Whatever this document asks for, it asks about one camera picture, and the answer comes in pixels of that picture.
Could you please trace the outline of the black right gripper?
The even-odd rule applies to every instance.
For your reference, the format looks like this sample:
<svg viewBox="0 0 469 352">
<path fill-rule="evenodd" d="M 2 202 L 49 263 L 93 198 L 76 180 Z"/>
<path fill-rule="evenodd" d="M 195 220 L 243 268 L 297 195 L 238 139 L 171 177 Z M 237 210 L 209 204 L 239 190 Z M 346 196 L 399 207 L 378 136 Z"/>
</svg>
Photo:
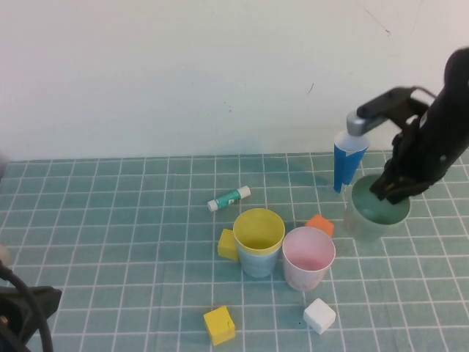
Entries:
<svg viewBox="0 0 469 352">
<path fill-rule="evenodd" d="M 393 146 L 391 160 L 369 190 L 396 205 L 428 190 L 468 148 L 468 102 L 434 102 Z"/>
</svg>

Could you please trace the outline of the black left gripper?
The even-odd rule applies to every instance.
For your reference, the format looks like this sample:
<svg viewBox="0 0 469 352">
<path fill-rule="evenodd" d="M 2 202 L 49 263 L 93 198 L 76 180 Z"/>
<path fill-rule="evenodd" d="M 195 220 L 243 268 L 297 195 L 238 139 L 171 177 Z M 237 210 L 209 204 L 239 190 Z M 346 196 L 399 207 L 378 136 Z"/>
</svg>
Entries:
<svg viewBox="0 0 469 352">
<path fill-rule="evenodd" d="M 51 340 L 48 319 L 58 310 L 62 291 L 39 286 L 30 287 L 29 292 L 43 312 L 42 324 L 24 294 L 13 287 L 1 287 L 1 351 L 29 351 L 26 345 L 41 326 L 46 326 Z"/>
</svg>

